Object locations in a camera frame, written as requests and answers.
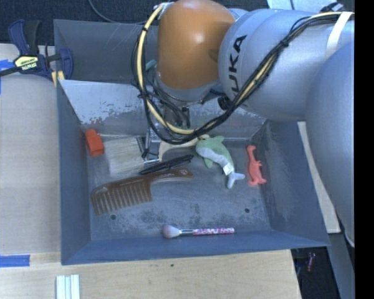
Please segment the table surface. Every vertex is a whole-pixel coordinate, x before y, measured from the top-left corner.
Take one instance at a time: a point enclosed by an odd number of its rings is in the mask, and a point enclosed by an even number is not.
[[[0,269],[0,298],[54,298],[56,276],[73,274],[83,299],[301,298],[290,250],[71,266],[61,266],[59,252],[41,252],[30,267]]]

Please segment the green plush toy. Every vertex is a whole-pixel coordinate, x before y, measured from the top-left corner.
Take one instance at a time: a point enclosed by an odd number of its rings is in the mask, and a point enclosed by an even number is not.
[[[203,138],[195,146],[196,152],[204,158],[205,165],[210,168],[213,162],[218,163],[228,177],[227,187],[232,188],[237,179],[244,179],[245,175],[234,172],[234,163],[228,149],[223,145],[223,136]]]

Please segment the brush bristles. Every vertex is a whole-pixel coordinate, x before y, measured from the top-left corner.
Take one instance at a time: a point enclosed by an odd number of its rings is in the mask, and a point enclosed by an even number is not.
[[[110,174],[117,174],[144,165],[137,139],[120,138],[104,143]]]
[[[163,226],[162,233],[163,236],[168,239],[180,236],[179,228],[173,227],[172,225]]]

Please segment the makeup brush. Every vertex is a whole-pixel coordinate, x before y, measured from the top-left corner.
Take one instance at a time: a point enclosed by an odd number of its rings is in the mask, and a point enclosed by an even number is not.
[[[165,238],[171,239],[177,236],[185,235],[217,235],[217,234],[233,234],[234,228],[200,228],[200,229],[179,229],[172,225],[165,225],[162,234]]]

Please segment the paintbrush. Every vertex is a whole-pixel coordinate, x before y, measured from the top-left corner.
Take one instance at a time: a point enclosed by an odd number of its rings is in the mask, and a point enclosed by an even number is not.
[[[162,229],[162,234],[165,238],[171,239],[177,236],[186,235],[218,235],[218,234],[233,234],[234,228],[200,228],[200,229],[179,229],[172,225],[165,225]]]
[[[207,138],[208,135],[203,135],[201,138]],[[108,168],[110,174],[118,174],[132,169],[143,168],[144,165],[162,162],[163,155],[168,150],[173,148],[186,148],[194,146],[199,139],[195,138],[185,144],[171,145],[161,141],[158,148],[158,157],[154,159],[147,159],[143,157],[146,147],[149,143],[144,144],[143,137],[133,136],[126,138],[118,138],[116,140],[108,140],[104,142],[104,153],[108,161]]]

